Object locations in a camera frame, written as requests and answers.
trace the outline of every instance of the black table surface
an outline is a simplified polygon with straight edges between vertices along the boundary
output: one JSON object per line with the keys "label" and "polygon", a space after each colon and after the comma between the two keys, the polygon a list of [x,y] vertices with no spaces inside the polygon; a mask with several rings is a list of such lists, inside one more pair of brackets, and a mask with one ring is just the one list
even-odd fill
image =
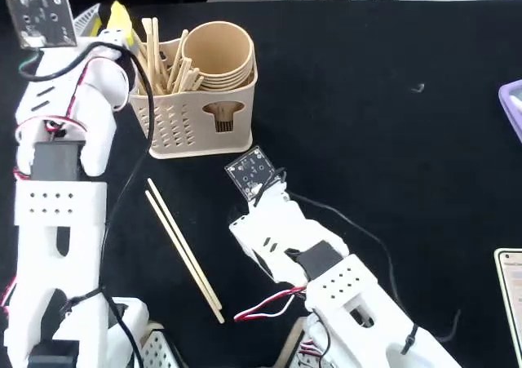
{"label": "black table surface", "polygon": [[[261,2],[133,13],[157,16],[164,39],[209,20],[245,27],[259,66],[254,143],[286,166],[291,190],[336,206],[388,244],[401,298],[420,326],[442,335],[462,310],[445,347],[463,367],[509,368],[516,361],[493,251],[522,244],[522,146],[498,88],[522,77],[521,11],[522,2]],[[9,20],[0,26],[3,286],[15,272],[13,117],[24,91],[16,68],[25,54]],[[131,109],[117,115],[117,124],[104,177],[109,206],[144,147]],[[228,231],[245,209],[223,170],[236,156],[149,158],[107,246],[109,291],[142,299],[190,366],[271,365],[305,314],[296,303],[276,319],[232,321],[285,287],[269,280]],[[148,176],[216,289],[224,325],[149,208]],[[328,212],[303,210],[343,237],[389,291],[378,246]],[[6,325],[2,318],[1,329]]]}

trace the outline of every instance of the white plastic part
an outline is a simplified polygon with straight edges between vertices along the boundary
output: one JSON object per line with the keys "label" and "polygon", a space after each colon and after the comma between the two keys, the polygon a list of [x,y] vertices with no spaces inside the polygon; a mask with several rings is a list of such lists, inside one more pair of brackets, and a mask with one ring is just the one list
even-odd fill
{"label": "white plastic part", "polygon": [[[160,43],[167,64],[172,64],[178,44],[179,39]],[[246,151],[252,145],[250,124],[257,79],[257,66],[254,64],[248,85],[233,91],[187,91],[155,96],[156,122],[151,156],[164,159]],[[147,135],[147,96],[131,95],[130,103],[144,134]],[[232,109],[242,105],[241,109],[232,113],[231,131],[219,132],[214,114],[203,110],[215,103],[225,103],[227,108]]]}
{"label": "white plastic part", "polygon": [[[308,284],[306,307],[319,314],[328,327],[331,345],[325,359],[336,366],[460,367],[422,328],[410,350],[404,356],[400,353],[414,324],[355,255],[349,255]],[[307,332],[316,345],[322,350],[326,348],[325,328],[315,315],[307,321]]]}
{"label": "white plastic part", "polygon": [[[71,298],[98,287],[106,191],[105,183],[17,182],[18,283],[5,333],[13,368],[27,366],[27,356],[40,341],[40,321],[55,289]],[[70,227],[65,257],[56,248],[57,226]],[[77,334],[77,368],[103,366],[107,348],[107,305],[103,296],[92,297],[73,311],[82,323]]]}
{"label": "white plastic part", "polygon": [[[123,304],[126,309],[122,320],[133,334],[136,344],[139,345],[139,338],[145,332],[148,322],[147,306],[138,299],[132,298],[113,298],[115,304]],[[56,331],[53,339],[78,339],[78,335],[85,328],[84,317],[77,314],[77,309],[68,315],[61,322],[60,328]],[[107,331],[107,351],[106,363],[103,368],[123,368],[131,358],[132,347],[122,328],[116,323]]]}
{"label": "white plastic part", "polygon": [[275,282],[305,286],[306,274],[285,253],[287,249],[306,251],[324,240],[342,257],[349,251],[343,239],[335,233],[314,219],[306,219],[285,189],[286,183],[275,183],[263,194],[256,207],[253,202],[249,204],[248,215],[234,221],[229,228],[250,258],[260,266],[256,254],[263,259]]}
{"label": "white plastic part", "polygon": [[147,368],[181,368],[160,331],[151,333],[141,349],[141,355]]}
{"label": "white plastic part", "polygon": [[[62,69],[95,41],[125,46],[123,33],[117,29],[105,30],[97,38],[78,38],[77,41],[77,47],[46,49],[36,74],[44,75]],[[86,141],[82,150],[82,166],[88,175],[98,176],[105,171],[116,130],[112,116],[113,108],[125,103],[129,92],[128,78],[122,68],[112,62],[120,55],[119,51],[97,47],[84,62],[65,75],[50,81],[28,84],[16,110],[17,123],[23,123],[16,155],[17,166],[21,172],[30,175],[34,144],[49,140],[49,134],[43,130],[42,119],[38,117],[65,116],[75,90],[77,93],[69,117],[82,124],[86,132],[68,126],[68,134],[64,138]],[[108,59],[91,61],[82,81],[83,85],[76,89],[86,62],[95,56]]]}
{"label": "white plastic part", "polygon": [[87,175],[99,176],[107,167],[116,132],[113,108],[101,93],[87,84],[77,89],[77,97],[81,100],[78,102],[81,106],[76,117],[86,126],[86,143],[82,148],[80,161]]}

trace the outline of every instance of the white robotic arm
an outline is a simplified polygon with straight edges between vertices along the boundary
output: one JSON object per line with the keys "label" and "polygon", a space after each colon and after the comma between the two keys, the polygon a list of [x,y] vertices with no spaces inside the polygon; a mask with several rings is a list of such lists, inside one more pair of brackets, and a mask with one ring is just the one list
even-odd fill
{"label": "white robotic arm", "polygon": [[460,366],[414,325],[341,237],[304,217],[260,149],[227,171],[250,211],[229,228],[275,282],[306,286],[305,307],[312,314],[304,330],[322,351],[328,349],[322,361],[339,368]]}
{"label": "white robotic arm", "polygon": [[[29,11],[25,15],[29,24],[42,13],[30,16],[32,1],[60,15],[69,9],[66,0],[52,0],[54,8],[49,7],[49,0],[8,0],[8,4],[11,9],[20,4],[16,10]],[[39,18],[45,20],[45,13]],[[62,29],[71,29],[66,20],[60,20]],[[26,36],[28,31],[39,32],[29,28],[21,34]],[[127,103],[132,84],[136,84],[136,67],[120,66],[116,60],[122,53],[115,48],[91,49],[93,42],[128,49],[121,29],[106,29],[97,37],[76,36],[76,46],[42,49],[36,76],[77,64],[48,81],[30,82],[16,110],[18,261],[4,337],[13,368],[40,366],[53,358],[61,359],[63,366],[122,368],[133,352],[120,326],[108,328],[108,305],[98,289],[107,184],[88,181],[82,175],[104,173],[116,131],[113,113]],[[50,41],[44,35],[27,40]],[[67,255],[57,250],[58,228],[69,230]],[[67,299],[95,293],[69,307],[53,340],[43,340],[42,316],[56,289]],[[147,307],[138,299],[116,298],[114,303],[124,308],[123,323],[139,344],[148,322]]]}

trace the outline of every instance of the red wire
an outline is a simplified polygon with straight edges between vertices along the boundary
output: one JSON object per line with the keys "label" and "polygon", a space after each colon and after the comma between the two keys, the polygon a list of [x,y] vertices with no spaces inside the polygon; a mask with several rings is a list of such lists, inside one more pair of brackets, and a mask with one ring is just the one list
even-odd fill
{"label": "red wire", "polygon": [[309,352],[307,350],[299,350],[299,354],[306,354],[308,356],[321,357],[319,353]]}
{"label": "red wire", "polygon": [[2,305],[2,307],[5,307],[5,305],[7,303],[7,299],[9,298],[10,295],[12,295],[12,287],[15,284],[16,284],[16,276],[13,277],[13,279],[11,280],[11,282],[9,282],[9,284],[7,285],[6,289],[3,292],[2,303],[0,304],[0,305]]}
{"label": "red wire", "polygon": [[259,306],[256,306],[255,309],[251,308],[250,310],[247,310],[245,311],[244,313],[242,313],[240,316],[238,317],[235,317],[234,318],[234,321],[251,321],[251,320],[254,320],[254,319],[259,319],[259,317],[249,317],[249,315],[255,313],[256,311],[259,311],[262,307],[264,307],[265,305],[271,303],[272,301],[276,301],[276,300],[279,300],[283,297],[286,297],[288,295],[294,295],[296,293],[299,293],[303,290],[306,289],[306,286],[296,286],[290,290],[287,290],[285,291],[285,293],[277,293],[275,294],[273,297],[271,297],[270,299],[267,299],[265,302],[263,302],[263,304],[259,305]]}

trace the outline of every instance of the paper cup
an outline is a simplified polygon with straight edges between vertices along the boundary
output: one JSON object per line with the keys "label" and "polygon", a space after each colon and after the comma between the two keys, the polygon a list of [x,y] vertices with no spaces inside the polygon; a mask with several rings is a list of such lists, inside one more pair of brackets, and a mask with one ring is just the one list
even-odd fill
{"label": "paper cup", "polygon": [[215,86],[220,86],[220,85],[227,86],[227,85],[230,85],[232,82],[242,82],[245,78],[248,77],[248,75],[252,71],[253,66],[254,66],[254,62],[249,63],[242,71],[240,71],[239,73],[235,74],[234,76],[232,76],[230,78],[220,78],[220,79],[205,78],[203,80],[203,84],[215,85]]}
{"label": "paper cup", "polygon": [[208,79],[230,79],[252,63],[254,44],[240,26],[213,21],[193,29],[182,45],[183,58],[191,58]]}
{"label": "paper cup", "polygon": [[215,86],[205,86],[205,85],[202,85],[199,87],[200,91],[207,91],[207,92],[225,92],[225,91],[232,91],[232,90],[236,90],[236,89],[240,89],[244,86],[248,86],[252,80],[253,80],[253,76],[252,76],[252,72],[249,73],[249,75],[242,81],[242,82],[239,82],[237,84],[232,84],[232,85],[228,85],[228,86],[219,86],[219,87],[215,87]]}

